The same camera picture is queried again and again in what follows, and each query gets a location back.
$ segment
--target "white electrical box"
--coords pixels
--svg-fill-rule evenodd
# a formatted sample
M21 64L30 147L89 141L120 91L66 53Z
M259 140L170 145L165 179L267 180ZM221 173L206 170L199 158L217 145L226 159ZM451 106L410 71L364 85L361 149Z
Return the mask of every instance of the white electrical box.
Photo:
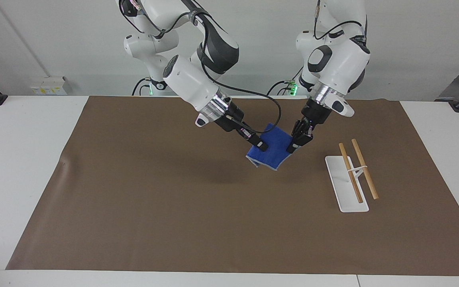
M34 94L68 95L72 89L64 77L47 77L33 82L31 90Z

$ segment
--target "folded blue cloth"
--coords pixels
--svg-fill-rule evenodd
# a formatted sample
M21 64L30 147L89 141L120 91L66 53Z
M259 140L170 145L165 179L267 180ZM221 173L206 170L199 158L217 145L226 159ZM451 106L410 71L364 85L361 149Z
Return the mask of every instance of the folded blue cloth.
M272 128L273 124L267 125L267 130ZM264 152L260 151L257 147L253 146L247 153L247 157L253 165L259 167L260 165L265 165L273 171L277 171L281 163L286 160L291 154L286 151L292 137L275 127L268 133L264 133L261 136L263 142L268 144L268 149Z

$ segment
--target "wooden dowel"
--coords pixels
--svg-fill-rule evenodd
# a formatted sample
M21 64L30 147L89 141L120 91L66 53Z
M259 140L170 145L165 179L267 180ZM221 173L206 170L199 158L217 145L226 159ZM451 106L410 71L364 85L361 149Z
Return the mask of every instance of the wooden dowel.
M357 153L357 157L359 158L359 162L362 166L366 165L364 157L362 156L361 149L359 149L359 144L357 144L357 140L355 138L352 140L352 144L353 148L355 149L355 152ZM371 174L369 173L368 167L364 167L364 176L366 177L366 181L368 182L369 190L371 191L373 199L377 200L379 198L379 194L377 193L377 189L375 189L375 184L371 179Z
M352 167L350 166L350 162L348 161L348 155L346 154L345 146L343 143L339 144L339 149L341 150L341 154L343 155L343 160L345 161L346 170L348 170L348 175L350 176L350 181L353 185L353 190L355 191L355 195L357 196L357 200L359 203L363 203L361 192L359 191L359 187L357 186L357 181L355 181L355 174L353 171L350 171Z

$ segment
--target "white wall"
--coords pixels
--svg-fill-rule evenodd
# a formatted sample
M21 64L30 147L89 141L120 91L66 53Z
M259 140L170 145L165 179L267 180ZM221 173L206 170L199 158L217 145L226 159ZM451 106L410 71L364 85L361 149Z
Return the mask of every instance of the white wall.
M222 82L266 91L301 66L295 38L312 29L314 0L199 0L240 44ZM459 74L459 1L366 0L371 61L348 98L433 100ZM0 89L29 94L33 77L66 76L74 94L130 94L147 76L126 55L133 33L114 0L0 0ZM166 57L202 40L189 24Z

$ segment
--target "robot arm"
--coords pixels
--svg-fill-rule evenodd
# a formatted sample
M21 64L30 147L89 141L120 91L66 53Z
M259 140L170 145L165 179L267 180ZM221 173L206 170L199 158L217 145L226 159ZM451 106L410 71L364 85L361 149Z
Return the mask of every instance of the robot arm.
M212 82L237 63L239 48L210 14L192 0L118 1L120 11L134 17L135 27L146 35L128 36L124 45L128 53L147 64L153 87L156 90L170 87L191 104L199 112L197 126L215 122L226 132L236 130L265 151L268 145L243 121L244 112ZM164 57L157 54L177 47L174 28L187 22L203 33L204 40L190 59L176 55L166 64Z
M324 123L332 111L353 116L355 112L344 97L362 82L370 57L366 26L361 24L367 25L363 0L318 3L315 27L321 31L303 31L297 37L297 49L304 58L298 85L309 98L301 111L304 117L293 128L290 153L310 142L314 127Z

